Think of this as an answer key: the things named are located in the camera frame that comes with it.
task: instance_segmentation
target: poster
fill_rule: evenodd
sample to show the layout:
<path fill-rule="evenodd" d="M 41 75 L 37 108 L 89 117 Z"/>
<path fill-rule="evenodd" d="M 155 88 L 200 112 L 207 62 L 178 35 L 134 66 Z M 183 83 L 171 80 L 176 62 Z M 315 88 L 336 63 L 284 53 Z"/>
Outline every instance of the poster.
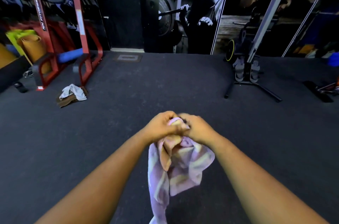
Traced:
<path fill-rule="evenodd" d="M 213 54 L 222 53 L 230 39 L 238 37 L 240 30 L 247 28 L 249 39 L 254 38 L 260 20 L 265 15 L 271 0 L 226 0 Z M 257 55 L 281 57 L 315 0 L 281 0 L 266 32 Z"/>
<path fill-rule="evenodd" d="M 145 52 L 211 53 L 224 0 L 140 1 Z"/>

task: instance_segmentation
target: tan yoga mat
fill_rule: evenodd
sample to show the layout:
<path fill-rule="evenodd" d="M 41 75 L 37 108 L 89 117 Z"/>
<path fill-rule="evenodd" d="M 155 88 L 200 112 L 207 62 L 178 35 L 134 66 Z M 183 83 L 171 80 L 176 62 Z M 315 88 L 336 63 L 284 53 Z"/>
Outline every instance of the tan yoga mat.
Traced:
<path fill-rule="evenodd" d="M 7 50 L 6 46 L 0 43 L 0 69 L 15 61 L 17 57 Z"/>
<path fill-rule="evenodd" d="M 22 45 L 24 46 L 28 58 L 32 63 L 35 63 L 38 59 L 46 54 L 46 47 L 41 41 L 41 37 L 37 35 L 28 35 L 21 38 Z M 52 71 L 50 62 L 46 62 L 42 65 L 41 72 L 46 74 Z"/>

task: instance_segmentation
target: white towel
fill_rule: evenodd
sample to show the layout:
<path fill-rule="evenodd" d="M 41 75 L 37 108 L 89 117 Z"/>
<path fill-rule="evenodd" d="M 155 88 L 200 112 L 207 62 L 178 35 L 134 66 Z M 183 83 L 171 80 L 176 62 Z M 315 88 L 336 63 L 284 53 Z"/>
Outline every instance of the white towel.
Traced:
<path fill-rule="evenodd" d="M 77 87 L 74 84 L 70 84 L 69 86 L 62 89 L 62 94 L 60 95 L 59 99 L 66 98 L 67 96 L 71 94 L 75 94 L 75 97 L 77 98 L 78 101 L 87 100 L 87 97 L 84 94 L 84 91 L 80 87 Z"/>

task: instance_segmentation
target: hand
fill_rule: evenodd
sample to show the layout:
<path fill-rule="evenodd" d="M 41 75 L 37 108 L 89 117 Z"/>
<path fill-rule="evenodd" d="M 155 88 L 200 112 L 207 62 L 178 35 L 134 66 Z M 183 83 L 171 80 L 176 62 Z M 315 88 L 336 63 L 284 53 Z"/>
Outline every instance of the hand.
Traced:
<path fill-rule="evenodd" d="M 140 132 L 148 144 L 154 143 L 168 135 L 182 135 L 186 131 L 186 125 L 168 126 L 170 119 L 177 117 L 175 112 L 166 111 L 156 115 Z"/>
<path fill-rule="evenodd" d="M 180 10 L 181 10 L 181 12 L 179 14 L 179 18 L 184 19 L 187 15 L 188 10 L 189 10 L 189 5 L 185 4 L 185 5 L 181 6 Z"/>
<path fill-rule="evenodd" d="M 219 136 L 219 134 L 200 116 L 181 113 L 179 114 L 179 117 L 185 120 L 186 124 L 190 127 L 190 129 L 184 131 L 184 136 L 188 136 L 199 144 L 210 146 L 211 141 Z"/>
<path fill-rule="evenodd" d="M 199 21 L 198 21 L 198 26 L 200 26 L 202 23 L 205 23 L 209 26 L 213 25 L 213 21 L 209 18 L 209 17 L 202 17 Z"/>

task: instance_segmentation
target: forearm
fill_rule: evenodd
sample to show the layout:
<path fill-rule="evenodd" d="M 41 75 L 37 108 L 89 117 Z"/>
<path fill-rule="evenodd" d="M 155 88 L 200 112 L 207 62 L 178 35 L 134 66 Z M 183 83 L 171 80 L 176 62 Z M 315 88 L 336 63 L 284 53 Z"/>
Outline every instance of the forearm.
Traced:
<path fill-rule="evenodd" d="M 216 135 L 208 146 L 252 223 L 327 223 L 229 140 Z"/>
<path fill-rule="evenodd" d="M 145 146 L 142 132 L 132 136 L 37 223 L 109 223 Z"/>

